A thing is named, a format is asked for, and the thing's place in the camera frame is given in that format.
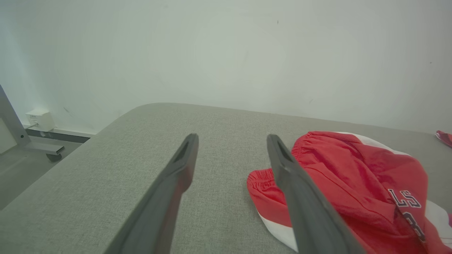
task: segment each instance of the black wheel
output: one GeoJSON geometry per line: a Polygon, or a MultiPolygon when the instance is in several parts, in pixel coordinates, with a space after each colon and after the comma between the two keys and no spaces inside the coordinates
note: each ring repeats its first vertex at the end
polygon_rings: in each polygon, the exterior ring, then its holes
{"type": "Polygon", "coordinates": [[[59,161],[62,158],[61,154],[58,154],[58,155],[46,154],[46,156],[47,156],[47,158],[49,158],[49,160],[51,162],[59,161]]]}

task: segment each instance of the metal frame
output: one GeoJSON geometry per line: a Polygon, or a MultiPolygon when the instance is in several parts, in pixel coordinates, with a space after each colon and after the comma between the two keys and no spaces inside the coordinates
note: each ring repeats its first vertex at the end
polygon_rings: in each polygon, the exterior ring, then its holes
{"type": "Polygon", "coordinates": [[[59,155],[64,150],[64,146],[50,145],[31,141],[1,85],[0,118],[2,118],[5,122],[6,127],[11,132],[11,135],[16,140],[16,143],[19,147],[25,148],[27,150],[41,151],[48,155],[59,155]]]}

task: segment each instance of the floor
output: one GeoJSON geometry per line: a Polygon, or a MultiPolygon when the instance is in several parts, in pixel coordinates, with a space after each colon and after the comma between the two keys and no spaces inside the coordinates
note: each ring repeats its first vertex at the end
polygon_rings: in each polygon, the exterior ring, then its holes
{"type": "MultiPolygon", "coordinates": [[[[82,145],[41,137],[30,138],[32,141],[64,146],[65,150],[61,153],[63,160],[82,145]]],[[[19,147],[0,155],[0,211],[57,163],[50,162],[42,152],[27,151],[19,147]]]]}

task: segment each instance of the white box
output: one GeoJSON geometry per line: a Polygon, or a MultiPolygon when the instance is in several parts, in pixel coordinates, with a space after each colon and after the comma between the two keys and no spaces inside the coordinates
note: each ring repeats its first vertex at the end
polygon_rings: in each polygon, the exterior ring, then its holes
{"type": "Polygon", "coordinates": [[[38,124],[38,126],[32,128],[33,130],[48,132],[55,128],[52,116],[47,110],[35,109],[26,113],[26,115],[30,125],[38,124]]]}

